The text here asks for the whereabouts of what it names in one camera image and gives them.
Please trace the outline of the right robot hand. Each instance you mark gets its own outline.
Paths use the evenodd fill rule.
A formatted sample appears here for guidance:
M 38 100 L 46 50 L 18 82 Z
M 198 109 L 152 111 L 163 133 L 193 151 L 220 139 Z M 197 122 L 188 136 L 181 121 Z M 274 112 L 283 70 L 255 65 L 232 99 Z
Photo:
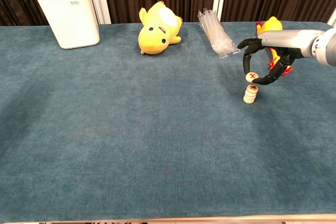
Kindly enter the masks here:
M 288 66 L 296 59 L 312 58 L 312 44 L 324 32 L 320 30 L 270 30 L 260 33 L 256 38 L 248 38 L 240 42 L 237 48 L 246 48 L 243 56 L 244 73 L 250 72 L 252 54 L 264 48 L 276 51 L 279 60 L 263 78 L 256 78 L 252 83 L 268 85 L 275 82 Z

